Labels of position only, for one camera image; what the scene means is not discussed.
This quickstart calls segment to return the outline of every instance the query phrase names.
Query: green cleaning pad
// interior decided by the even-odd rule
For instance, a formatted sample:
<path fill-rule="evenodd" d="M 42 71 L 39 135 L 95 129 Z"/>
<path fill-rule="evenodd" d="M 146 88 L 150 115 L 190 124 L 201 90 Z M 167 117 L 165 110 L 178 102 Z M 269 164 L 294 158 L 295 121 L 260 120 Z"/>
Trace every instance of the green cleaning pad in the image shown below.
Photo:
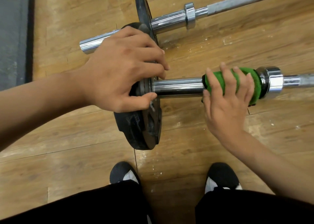
<path fill-rule="evenodd" d="M 257 72 L 252 69 L 252 68 L 240 68 L 240 70 L 245 74 L 247 75 L 248 73 L 251 73 L 252 75 L 252 78 L 254 80 L 254 84 L 255 84 L 255 89 L 254 89 L 254 94 L 253 94 L 253 97 L 249 103 L 249 105 L 254 105 L 256 103 L 256 101 L 259 99 L 259 96 L 261 95 L 261 90 L 262 90 L 262 82 L 261 82 L 261 78 L 259 77 L 259 75 L 257 74 Z M 239 76 L 233 71 L 231 70 L 233 76 L 236 78 L 236 81 L 237 81 L 237 87 L 236 87 L 236 90 L 238 91 L 238 88 L 239 88 L 239 85 L 240 85 L 240 80 L 239 80 Z M 216 76 L 216 78 L 218 79 L 220 85 L 221 85 L 221 88 L 222 88 L 222 91 L 223 93 L 225 94 L 225 80 L 224 78 L 222 77 L 222 73 L 220 71 L 218 72 L 214 72 L 214 75 Z M 205 88 L 211 92 L 211 88 L 210 88 L 210 85 L 209 85 L 209 82 L 208 82 L 208 79 L 207 79 L 207 76 L 204 75 L 203 76 L 203 83 L 205 81 Z"/>

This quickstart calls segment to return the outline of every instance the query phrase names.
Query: wood grain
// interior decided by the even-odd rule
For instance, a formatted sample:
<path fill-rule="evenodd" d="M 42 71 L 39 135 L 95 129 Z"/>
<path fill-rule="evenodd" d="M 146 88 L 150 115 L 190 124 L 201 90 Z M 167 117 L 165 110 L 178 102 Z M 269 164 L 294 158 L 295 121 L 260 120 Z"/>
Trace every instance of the wood grain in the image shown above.
<path fill-rule="evenodd" d="M 153 17 L 221 0 L 148 0 Z M 204 18 L 196 27 L 158 35 L 167 78 L 200 77 L 207 67 L 278 66 L 314 73 L 314 0 L 265 0 Z M 82 66 L 79 41 L 138 21 L 134 0 L 36 0 L 33 78 Z M 248 109 L 245 129 L 274 152 L 313 174 L 313 89 L 290 89 Z M 245 189 L 271 193 L 206 128 L 201 98 L 163 99 L 159 145 L 135 151 L 113 113 L 89 106 L 32 131 L 0 153 L 0 218 L 105 186 L 117 162 L 137 166 L 157 223 L 194 223 L 214 162 L 226 162 Z"/>

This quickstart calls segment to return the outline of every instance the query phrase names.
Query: forearm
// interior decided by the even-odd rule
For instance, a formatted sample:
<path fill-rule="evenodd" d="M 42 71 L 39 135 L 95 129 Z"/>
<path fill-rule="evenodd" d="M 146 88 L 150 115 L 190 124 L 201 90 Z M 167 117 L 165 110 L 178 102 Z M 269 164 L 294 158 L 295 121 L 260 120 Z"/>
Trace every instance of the forearm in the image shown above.
<path fill-rule="evenodd" d="M 274 193 L 314 204 L 314 178 L 282 156 L 276 155 L 248 133 L 224 146 Z"/>
<path fill-rule="evenodd" d="M 0 151 L 42 124 L 86 105 L 69 72 L 2 91 L 0 101 Z"/>

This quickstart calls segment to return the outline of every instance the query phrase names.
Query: black and white shoe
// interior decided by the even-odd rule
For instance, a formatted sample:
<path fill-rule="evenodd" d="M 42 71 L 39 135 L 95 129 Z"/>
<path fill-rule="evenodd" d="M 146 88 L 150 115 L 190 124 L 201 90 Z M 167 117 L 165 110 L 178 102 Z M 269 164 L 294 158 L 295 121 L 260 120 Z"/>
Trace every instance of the black and white shoe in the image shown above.
<path fill-rule="evenodd" d="M 125 161 L 117 163 L 110 172 L 110 183 L 133 180 L 141 185 L 141 181 L 133 167 Z"/>
<path fill-rule="evenodd" d="M 214 189 L 242 190 L 237 175 L 226 163 L 213 163 L 208 170 L 205 193 Z"/>

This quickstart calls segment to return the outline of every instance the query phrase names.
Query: person's right hand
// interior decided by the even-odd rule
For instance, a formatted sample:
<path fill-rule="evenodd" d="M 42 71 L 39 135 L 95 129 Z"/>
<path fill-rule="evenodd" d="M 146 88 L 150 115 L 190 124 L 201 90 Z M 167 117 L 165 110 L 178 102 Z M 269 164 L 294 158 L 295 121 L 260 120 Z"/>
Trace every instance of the person's right hand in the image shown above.
<path fill-rule="evenodd" d="M 223 144 L 224 141 L 236 139 L 243 133 L 244 119 L 247 107 L 254 93 L 254 81 L 250 73 L 246 76 L 234 67 L 240 79 L 240 86 L 236 92 L 237 82 L 225 63 L 220 66 L 226 88 L 223 95 L 220 83 L 214 73 L 208 68 L 206 75 L 211 87 L 203 92 L 205 118 L 210 132 Z"/>
<path fill-rule="evenodd" d="M 71 77 L 86 105 L 115 112 L 144 110 L 157 94 L 129 96 L 131 87 L 143 78 L 165 79 L 170 67 L 164 54 L 149 35 L 128 26 L 104 39 L 84 66 L 71 71 Z"/>

